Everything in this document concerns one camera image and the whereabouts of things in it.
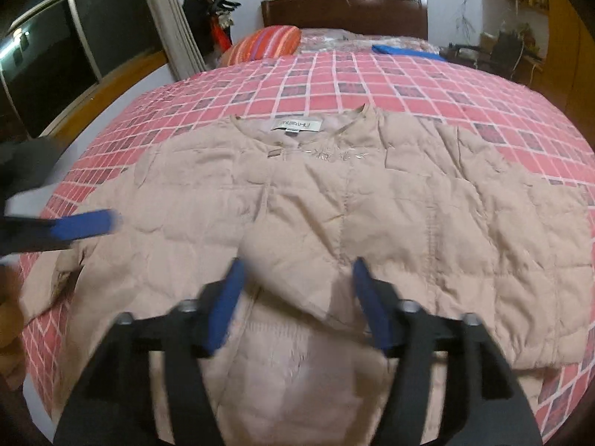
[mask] pillow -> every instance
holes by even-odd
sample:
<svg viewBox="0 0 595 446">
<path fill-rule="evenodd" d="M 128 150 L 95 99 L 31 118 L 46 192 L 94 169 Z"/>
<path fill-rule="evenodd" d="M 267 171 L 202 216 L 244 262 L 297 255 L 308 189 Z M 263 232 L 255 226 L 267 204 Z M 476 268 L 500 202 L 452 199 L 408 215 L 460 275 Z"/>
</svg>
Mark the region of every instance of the pillow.
<svg viewBox="0 0 595 446">
<path fill-rule="evenodd" d="M 301 38 L 302 31 L 296 26 L 267 26 L 227 50 L 221 57 L 219 67 L 293 55 Z"/>
</svg>

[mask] size tag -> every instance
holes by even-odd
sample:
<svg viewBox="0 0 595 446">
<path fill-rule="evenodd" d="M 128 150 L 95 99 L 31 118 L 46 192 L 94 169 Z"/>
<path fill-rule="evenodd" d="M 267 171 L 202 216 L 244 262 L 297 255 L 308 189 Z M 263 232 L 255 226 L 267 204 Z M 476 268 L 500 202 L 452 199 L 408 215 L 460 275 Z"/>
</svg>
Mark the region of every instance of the size tag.
<svg viewBox="0 0 595 446">
<path fill-rule="evenodd" d="M 322 122 L 314 119 L 291 119 L 283 120 L 275 127 L 275 129 L 285 129 L 286 132 L 299 132 L 300 130 L 310 130 L 311 132 L 318 132 Z"/>
</svg>

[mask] blue object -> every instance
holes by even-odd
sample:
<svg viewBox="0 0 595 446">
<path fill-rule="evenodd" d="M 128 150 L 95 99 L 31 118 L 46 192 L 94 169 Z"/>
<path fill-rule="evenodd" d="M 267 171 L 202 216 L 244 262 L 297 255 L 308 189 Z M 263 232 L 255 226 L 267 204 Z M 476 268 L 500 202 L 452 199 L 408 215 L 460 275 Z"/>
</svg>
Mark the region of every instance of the blue object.
<svg viewBox="0 0 595 446">
<path fill-rule="evenodd" d="M 379 350 L 389 350 L 393 347 L 394 343 L 389 316 L 380 302 L 376 290 L 372 286 L 373 280 L 364 260 L 358 258 L 353 264 L 353 286 L 355 288 L 355 294 L 368 320 L 374 347 Z"/>
<path fill-rule="evenodd" d="M 240 260 L 234 260 L 222 283 L 221 294 L 209 314 L 209 332 L 205 349 L 210 354 L 214 354 L 225 342 L 233 311 L 236 309 L 237 301 L 244 287 L 245 277 L 244 264 Z"/>
<path fill-rule="evenodd" d="M 116 213 L 105 209 L 74 214 L 56 220 L 50 233 L 60 241 L 74 241 L 75 239 L 106 235 L 114 229 L 116 221 Z"/>
<path fill-rule="evenodd" d="M 389 47 L 388 45 L 374 45 L 372 47 L 374 53 L 382 53 L 383 55 L 407 55 L 409 57 L 423 57 L 433 61 L 446 62 L 440 55 L 430 52 L 418 52 L 417 50 L 398 49 L 397 47 Z"/>
</svg>

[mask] bed sheet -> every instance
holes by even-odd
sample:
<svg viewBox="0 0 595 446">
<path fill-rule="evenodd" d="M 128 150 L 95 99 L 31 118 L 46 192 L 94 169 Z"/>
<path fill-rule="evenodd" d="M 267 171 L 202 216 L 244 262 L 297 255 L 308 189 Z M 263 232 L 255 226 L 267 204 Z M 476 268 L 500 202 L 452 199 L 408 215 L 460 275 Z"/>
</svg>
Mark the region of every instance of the bed sheet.
<svg viewBox="0 0 595 446">
<path fill-rule="evenodd" d="M 304 28 L 295 54 L 313 52 L 371 52 L 374 45 L 388 45 L 416 52 L 440 53 L 440 48 L 426 40 L 413 37 L 359 35 L 333 28 Z"/>
<path fill-rule="evenodd" d="M 341 112 L 367 102 L 464 127 L 552 185 L 583 188 L 595 236 L 595 156 L 578 130 L 544 97 L 454 64 L 373 53 L 315 53 L 251 62 L 146 93 L 89 145 L 42 215 L 72 214 L 89 193 L 134 164 L 149 146 L 222 116 Z M 37 256 L 22 257 L 25 276 Z M 48 409 L 52 384 L 60 373 L 58 353 L 68 308 L 66 297 L 23 333 L 29 372 Z M 544 439 L 572 412 L 595 374 L 595 308 L 591 322 L 582 362 L 544 373 L 536 412 Z"/>
</svg>

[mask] floor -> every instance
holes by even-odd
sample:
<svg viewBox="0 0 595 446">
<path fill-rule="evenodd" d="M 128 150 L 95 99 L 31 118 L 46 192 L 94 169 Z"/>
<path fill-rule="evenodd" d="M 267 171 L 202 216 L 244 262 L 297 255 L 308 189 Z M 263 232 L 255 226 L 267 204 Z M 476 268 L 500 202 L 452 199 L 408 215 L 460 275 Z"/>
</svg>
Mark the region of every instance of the floor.
<svg viewBox="0 0 595 446">
<path fill-rule="evenodd" d="M 111 106 L 104 110 L 97 119 L 95 119 L 78 138 L 68 147 L 60 157 L 50 179 L 51 184 L 27 193 L 21 193 L 11 199 L 8 203 L 8 214 L 21 214 L 24 216 L 37 216 L 40 214 L 45 204 L 48 202 L 54 189 L 66 176 L 67 172 L 80 157 L 87 146 L 120 112 L 122 112 L 136 97 L 162 85 L 172 84 L 175 78 L 168 65 L 157 69 L 137 83 L 134 87 L 127 90 Z M 18 256 L 12 255 L 4 261 L 15 263 Z M 25 399 L 29 406 L 33 422 L 39 430 L 50 440 L 54 437 L 55 427 L 48 417 L 42 402 L 35 391 L 35 388 L 28 377 L 25 380 Z"/>
</svg>

